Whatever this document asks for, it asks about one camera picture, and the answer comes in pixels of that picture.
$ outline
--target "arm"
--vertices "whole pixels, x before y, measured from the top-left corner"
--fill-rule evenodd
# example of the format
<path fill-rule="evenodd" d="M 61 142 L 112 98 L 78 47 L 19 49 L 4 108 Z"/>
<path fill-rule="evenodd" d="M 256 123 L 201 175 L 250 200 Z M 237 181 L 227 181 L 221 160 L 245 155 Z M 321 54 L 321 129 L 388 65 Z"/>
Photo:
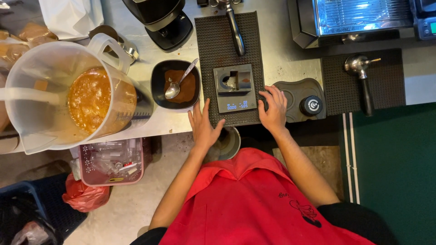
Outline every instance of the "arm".
<path fill-rule="evenodd" d="M 312 164 L 309 158 L 285 128 L 287 99 L 275 86 L 265 86 L 267 92 L 259 92 L 268 102 L 268 111 L 259 100 L 259 117 L 262 125 L 268 129 L 277 144 L 288 168 L 289 174 L 298 189 L 315 206 L 338 203 L 339 199 L 333 189 Z"/>
<path fill-rule="evenodd" d="M 200 112 L 200 104 L 194 105 L 194 112 L 188 111 L 189 122 L 194 136 L 194 147 L 192 147 L 188 158 L 179 173 L 174 178 L 162 200 L 151 218 L 149 230 L 157 227 L 168 228 L 174 221 L 182 206 L 189 189 L 191 188 L 198 171 L 209 148 L 217 141 L 225 119 L 221 120 L 216 129 L 209 121 L 209 103 L 206 100 L 203 108 L 203 115 Z"/>

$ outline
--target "spoon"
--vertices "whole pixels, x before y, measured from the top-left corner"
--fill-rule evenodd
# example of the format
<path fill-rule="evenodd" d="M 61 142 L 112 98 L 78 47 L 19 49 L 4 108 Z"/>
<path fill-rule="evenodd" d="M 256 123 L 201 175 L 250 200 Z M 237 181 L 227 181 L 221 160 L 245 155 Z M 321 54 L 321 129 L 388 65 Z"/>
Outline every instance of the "spoon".
<path fill-rule="evenodd" d="M 185 79 L 185 77 L 194 69 L 195 65 L 197 64 L 198 58 L 195 59 L 188 67 L 188 69 L 185 71 L 185 74 L 183 74 L 182 79 L 180 79 L 179 82 L 173 82 L 171 83 L 170 87 L 165 92 L 165 98 L 166 99 L 172 99 L 176 97 L 180 93 L 180 83 Z"/>

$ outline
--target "person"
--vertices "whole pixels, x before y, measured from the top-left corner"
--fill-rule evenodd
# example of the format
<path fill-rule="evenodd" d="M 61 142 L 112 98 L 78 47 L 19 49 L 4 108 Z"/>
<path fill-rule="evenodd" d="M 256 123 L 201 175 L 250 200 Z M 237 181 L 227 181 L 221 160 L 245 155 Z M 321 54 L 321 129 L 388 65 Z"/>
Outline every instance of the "person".
<path fill-rule="evenodd" d="M 275 86 L 259 92 L 262 125 L 286 168 L 273 156 L 242 148 L 231 160 L 202 165 L 225 120 L 214 129 L 207 99 L 188 112 L 194 146 L 160 201 L 149 231 L 131 245 L 154 244 L 398 244 L 384 220 L 340 202 L 285 128 L 287 99 Z"/>

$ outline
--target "small digital scale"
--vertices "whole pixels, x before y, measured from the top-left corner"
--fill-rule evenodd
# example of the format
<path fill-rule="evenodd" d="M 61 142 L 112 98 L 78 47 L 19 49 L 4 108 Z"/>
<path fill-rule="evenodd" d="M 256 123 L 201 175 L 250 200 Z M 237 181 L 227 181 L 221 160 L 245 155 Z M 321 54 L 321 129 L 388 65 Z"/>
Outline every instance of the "small digital scale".
<path fill-rule="evenodd" d="M 410 0 L 415 36 L 420 40 L 436 39 L 436 2 Z"/>
<path fill-rule="evenodd" d="M 214 68 L 218 112 L 257 108 L 251 64 Z"/>

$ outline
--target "orange liquid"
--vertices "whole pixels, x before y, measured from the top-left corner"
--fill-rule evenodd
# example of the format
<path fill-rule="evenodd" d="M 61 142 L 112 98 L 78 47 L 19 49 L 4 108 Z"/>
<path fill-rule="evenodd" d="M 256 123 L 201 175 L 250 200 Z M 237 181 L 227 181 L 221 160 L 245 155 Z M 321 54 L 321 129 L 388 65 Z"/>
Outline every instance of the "orange liquid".
<path fill-rule="evenodd" d="M 76 125 L 87 133 L 94 133 L 108 113 L 111 88 L 104 68 L 82 73 L 71 85 L 68 108 Z"/>

